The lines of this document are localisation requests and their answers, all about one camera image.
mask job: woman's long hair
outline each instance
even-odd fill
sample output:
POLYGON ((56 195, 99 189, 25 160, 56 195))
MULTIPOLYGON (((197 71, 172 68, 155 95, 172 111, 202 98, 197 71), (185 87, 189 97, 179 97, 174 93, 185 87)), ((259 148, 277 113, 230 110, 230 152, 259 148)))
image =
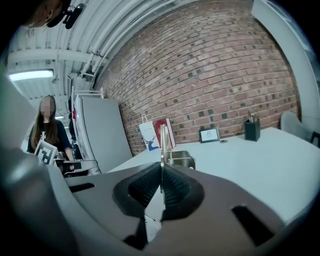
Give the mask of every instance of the woman's long hair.
POLYGON ((42 98, 40 105, 39 105, 39 110, 38 110, 38 115, 36 116, 35 119, 35 124, 33 126, 32 130, 32 135, 31 135, 31 146, 33 150, 36 150, 37 145, 39 143, 40 137, 41 137, 41 127, 43 126, 44 123, 44 116, 41 113, 41 103, 44 101, 44 99, 50 98, 50 104, 54 104, 54 109, 49 117, 49 123, 46 126, 46 131, 45 131, 45 140, 46 142, 50 143, 51 145, 59 143, 58 139, 58 127, 57 127, 57 122, 55 119, 56 116, 56 101, 55 98, 51 95, 45 96, 42 98))

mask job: black shirt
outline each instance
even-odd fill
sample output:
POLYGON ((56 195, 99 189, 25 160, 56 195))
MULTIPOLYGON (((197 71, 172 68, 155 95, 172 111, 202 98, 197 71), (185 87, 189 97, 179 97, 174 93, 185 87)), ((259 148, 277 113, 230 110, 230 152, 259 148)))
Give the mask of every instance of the black shirt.
MULTIPOLYGON (((66 130, 65 130, 65 127, 63 125, 63 123, 59 120, 55 120, 56 122, 56 125, 57 125, 57 133, 58 133, 58 139, 59 139, 59 143, 55 143, 53 144, 53 146, 57 147, 58 151, 59 152, 65 152, 65 149, 66 148, 71 148, 70 146, 70 142, 69 142, 69 139, 68 139, 68 136, 67 136, 67 133, 66 133, 66 130)), ((46 128, 48 126, 48 123, 43 123, 41 125, 41 132, 46 132, 46 128)), ((29 153, 34 153, 34 149, 32 148, 31 146, 31 135, 32 135, 32 131, 34 129, 34 126, 32 127, 31 129, 31 132, 30 132, 30 136, 29 136, 29 140, 28 140, 28 148, 27 148, 27 151, 29 153)))

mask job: pen holder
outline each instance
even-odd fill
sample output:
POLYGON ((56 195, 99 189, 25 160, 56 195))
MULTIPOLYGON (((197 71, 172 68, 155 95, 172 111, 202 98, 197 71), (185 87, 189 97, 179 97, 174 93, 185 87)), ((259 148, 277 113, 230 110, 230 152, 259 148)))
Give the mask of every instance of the pen holder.
POLYGON ((244 122, 244 139, 257 142, 260 138, 260 119, 255 122, 244 122))

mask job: framed picture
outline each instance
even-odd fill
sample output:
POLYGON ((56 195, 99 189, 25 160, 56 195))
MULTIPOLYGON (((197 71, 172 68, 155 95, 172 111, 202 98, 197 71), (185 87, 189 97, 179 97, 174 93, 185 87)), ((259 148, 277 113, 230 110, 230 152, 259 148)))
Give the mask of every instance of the framed picture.
POLYGON ((54 158, 58 154, 57 147, 40 139, 34 154, 47 165, 54 163, 54 158))
POLYGON ((199 130, 199 138, 201 143, 220 141, 218 127, 199 130))

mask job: fluorescent light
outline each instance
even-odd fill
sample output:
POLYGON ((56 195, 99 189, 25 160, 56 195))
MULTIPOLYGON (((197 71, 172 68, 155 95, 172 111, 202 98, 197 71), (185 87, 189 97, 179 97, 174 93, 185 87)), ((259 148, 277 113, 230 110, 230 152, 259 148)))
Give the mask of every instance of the fluorescent light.
POLYGON ((19 81, 26 79, 35 79, 35 78, 53 78, 54 71, 52 69, 46 70, 35 70, 35 71, 26 71, 15 74, 10 74, 9 78, 11 81, 19 81))

